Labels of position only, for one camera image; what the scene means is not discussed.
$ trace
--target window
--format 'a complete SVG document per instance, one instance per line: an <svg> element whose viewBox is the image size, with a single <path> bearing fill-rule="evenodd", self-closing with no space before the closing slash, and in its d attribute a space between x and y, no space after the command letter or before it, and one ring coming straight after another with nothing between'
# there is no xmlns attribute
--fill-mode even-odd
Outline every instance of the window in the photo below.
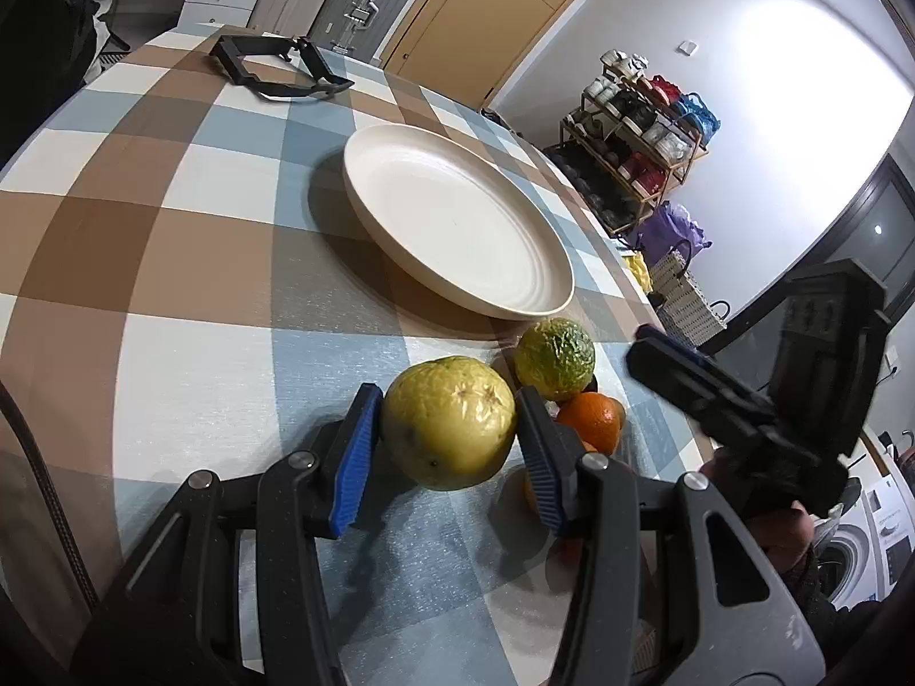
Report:
<svg viewBox="0 0 915 686"><path fill-rule="evenodd" d="M883 281L884 311L895 325L915 301L915 190L889 155L825 235L700 350L753 389L766 389L781 337L785 278L842 258L856 258Z"/></svg>

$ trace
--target round table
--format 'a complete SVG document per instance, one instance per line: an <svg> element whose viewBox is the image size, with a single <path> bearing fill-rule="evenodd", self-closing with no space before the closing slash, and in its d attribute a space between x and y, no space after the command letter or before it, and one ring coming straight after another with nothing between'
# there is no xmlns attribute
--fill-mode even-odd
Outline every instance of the round table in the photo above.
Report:
<svg viewBox="0 0 915 686"><path fill-rule="evenodd" d="M342 188L343 145L404 122L491 162L555 228L575 269L564 312L596 341L601 391L628 408L618 456L675 479L707 444L626 376L656 322L571 185L523 139L396 75L325 54L354 81L331 99L258 98L209 50L162 34L79 91L0 174L0 378L29 420L103 592L184 478L253 474L447 354L504 363L524 324L450 304L381 254ZM278 59L255 58L268 79ZM511 378L504 368L503 374ZM85 611L24 457L0 425L0 563L26 621L67 659ZM340 657L354 684L519 683L549 674L574 570L520 494L517 445L490 481L435 493L376 458L363 509L321 543ZM260 657L253 540L241 629Z"/></svg>

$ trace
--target purple bag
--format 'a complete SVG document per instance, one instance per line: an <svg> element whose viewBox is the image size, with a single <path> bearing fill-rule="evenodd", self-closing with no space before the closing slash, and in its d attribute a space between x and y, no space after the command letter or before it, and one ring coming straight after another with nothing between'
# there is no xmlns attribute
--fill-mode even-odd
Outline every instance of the purple bag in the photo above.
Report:
<svg viewBox="0 0 915 686"><path fill-rule="evenodd" d="M680 216L674 213L670 201L662 203L651 217L635 226L626 235L626 243L633 249L642 251L649 268L674 247L680 250L683 258L694 258L702 250L712 247L711 240L706 240L706 233L690 219L689 214Z"/></svg>

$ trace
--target suitcase handle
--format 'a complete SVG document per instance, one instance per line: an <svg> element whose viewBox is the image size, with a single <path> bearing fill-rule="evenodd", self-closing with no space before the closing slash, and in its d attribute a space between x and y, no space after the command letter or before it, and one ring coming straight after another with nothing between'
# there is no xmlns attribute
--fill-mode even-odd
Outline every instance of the suitcase handle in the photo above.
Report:
<svg viewBox="0 0 915 686"><path fill-rule="evenodd" d="M375 18L375 15L378 14L378 5L369 0L365 3L365 6L370 10L369 17L367 17L361 24L355 26L353 31L365 31L372 24L372 21Z"/></svg>

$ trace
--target human hand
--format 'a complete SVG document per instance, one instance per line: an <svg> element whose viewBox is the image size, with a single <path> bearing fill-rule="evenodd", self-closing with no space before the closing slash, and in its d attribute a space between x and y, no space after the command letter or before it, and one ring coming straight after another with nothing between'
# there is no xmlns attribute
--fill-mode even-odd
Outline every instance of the human hand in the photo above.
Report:
<svg viewBox="0 0 915 686"><path fill-rule="evenodd" d="M715 482L715 473L720 475L726 466L720 461L720 451L716 451L711 461L699 470L712 482ZM744 520L744 525L779 573L788 572L801 561L813 541L813 519L798 500L790 508Z"/></svg>

